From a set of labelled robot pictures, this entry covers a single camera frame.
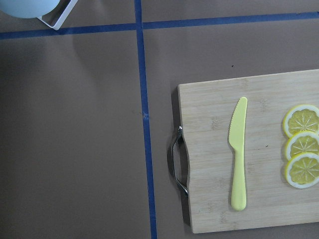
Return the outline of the lemon slice middle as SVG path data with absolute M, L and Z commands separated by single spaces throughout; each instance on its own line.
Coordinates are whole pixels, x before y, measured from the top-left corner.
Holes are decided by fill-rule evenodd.
M 294 134 L 285 146 L 285 157 L 289 161 L 301 153 L 319 154 L 319 135 L 311 131 Z

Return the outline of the lemon slice near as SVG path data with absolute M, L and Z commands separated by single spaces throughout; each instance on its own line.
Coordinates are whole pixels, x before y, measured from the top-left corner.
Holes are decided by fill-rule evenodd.
M 291 158 L 285 167 L 285 179 L 293 187 L 306 189 L 319 182 L 319 156 L 301 153 Z

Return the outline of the lemon slice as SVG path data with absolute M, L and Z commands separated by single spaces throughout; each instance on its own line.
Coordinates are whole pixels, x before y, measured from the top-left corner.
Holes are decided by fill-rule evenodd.
M 283 131 L 287 137 L 296 133 L 309 131 L 319 133 L 319 109 L 314 105 L 297 105 L 284 116 Z
M 285 157 L 289 161 L 301 153 L 319 154 L 319 135 L 311 131 L 294 134 L 285 146 Z
M 306 189 L 319 182 L 319 156 L 301 153 L 291 158 L 285 167 L 285 179 L 293 187 Z

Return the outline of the lemon slice far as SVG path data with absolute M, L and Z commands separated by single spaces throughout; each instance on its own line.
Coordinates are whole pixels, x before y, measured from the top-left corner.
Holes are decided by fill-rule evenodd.
M 314 105 L 297 105 L 284 116 L 283 131 L 287 137 L 296 133 L 309 131 L 319 133 L 319 109 Z

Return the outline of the wooden cutting board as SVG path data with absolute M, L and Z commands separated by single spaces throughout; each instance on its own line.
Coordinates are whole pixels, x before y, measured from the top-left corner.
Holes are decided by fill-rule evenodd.
M 233 78 L 178 87 L 180 121 L 188 156 L 188 204 L 193 233 L 253 229 L 319 220 L 319 188 L 296 189 L 284 177 L 285 114 L 319 104 L 319 72 L 307 70 Z M 241 97 L 245 127 L 247 206 L 230 205 L 234 153 L 229 125 Z

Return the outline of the light blue cup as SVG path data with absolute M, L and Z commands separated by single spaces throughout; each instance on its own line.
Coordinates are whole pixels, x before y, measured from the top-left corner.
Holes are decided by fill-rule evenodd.
M 0 0 L 0 10 L 19 18 L 35 18 L 54 10 L 59 0 Z

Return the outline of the yellow plastic knife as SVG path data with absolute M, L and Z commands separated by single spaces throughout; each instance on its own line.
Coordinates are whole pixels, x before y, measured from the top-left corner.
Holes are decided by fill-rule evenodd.
M 236 211 L 246 208 L 246 182 L 244 167 L 245 123 L 248 100 L 241 97 L 234 109 L 228 141 L 234 150 L 234 172 L 231 191 L 231 206 Z

